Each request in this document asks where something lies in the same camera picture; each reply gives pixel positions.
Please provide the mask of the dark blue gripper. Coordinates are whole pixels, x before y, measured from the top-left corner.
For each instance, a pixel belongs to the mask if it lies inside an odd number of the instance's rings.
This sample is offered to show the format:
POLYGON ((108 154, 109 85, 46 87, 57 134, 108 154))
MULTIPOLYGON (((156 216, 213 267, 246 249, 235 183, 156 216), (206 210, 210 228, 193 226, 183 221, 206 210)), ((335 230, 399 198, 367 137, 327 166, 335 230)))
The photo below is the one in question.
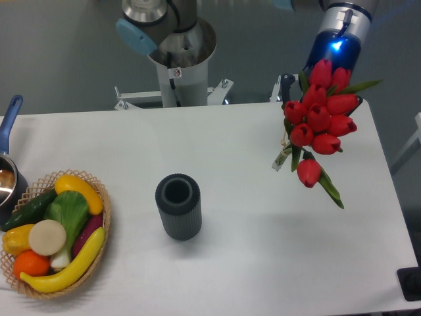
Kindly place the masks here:
MULTIPOLYGON (((303 72, 309 77, 315 64, 322 59, 332 62, 332 71, 339 67, 353 71, 360 51, 361 42, 354 35, 348 32, 341 34, 335 30, 324 30, 316 36, 303 72)), ((290 88, 295 81, 294 74, 281 75, 280 90, 283 104, 291 100, 290 88)), ((356 97, 357 105, 351 113, 354 113, 363 102, 360 95, 356 97)))

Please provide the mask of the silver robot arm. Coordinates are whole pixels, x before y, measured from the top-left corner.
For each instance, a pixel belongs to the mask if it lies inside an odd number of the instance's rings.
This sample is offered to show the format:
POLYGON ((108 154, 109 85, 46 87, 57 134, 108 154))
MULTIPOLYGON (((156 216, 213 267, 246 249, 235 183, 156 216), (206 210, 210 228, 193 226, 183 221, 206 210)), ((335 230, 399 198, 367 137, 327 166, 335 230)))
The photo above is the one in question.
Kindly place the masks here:
MULTIPOLYGON (((377 1, 275 1, 285 11, 319 8, 324 18, 303 72, 326 59, 353 70, 378 7, 377 1)), ((216 49, 212 26, 197 15, 196 1, 123 1, 116 23, 121 40, 155 64, 164 107, 222 105, 233 82, 208 86, 208 62, 216 49)))

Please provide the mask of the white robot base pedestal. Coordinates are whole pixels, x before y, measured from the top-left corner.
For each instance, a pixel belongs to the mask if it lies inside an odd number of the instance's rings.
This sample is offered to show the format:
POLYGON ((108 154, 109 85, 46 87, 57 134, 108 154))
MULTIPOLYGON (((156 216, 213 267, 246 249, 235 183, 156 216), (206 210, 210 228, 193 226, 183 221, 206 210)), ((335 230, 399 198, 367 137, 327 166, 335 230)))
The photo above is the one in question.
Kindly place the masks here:
POLYGON ((234 82, 224 78, 208 86, 208 65, 216 51, 216 33, 204 19, 186 32, 173 32, 157 45, 141 28, 124 19, 116 23, 122 40, 134 51, 148 56, 156 66, 164 107, 227 104, 234 82))

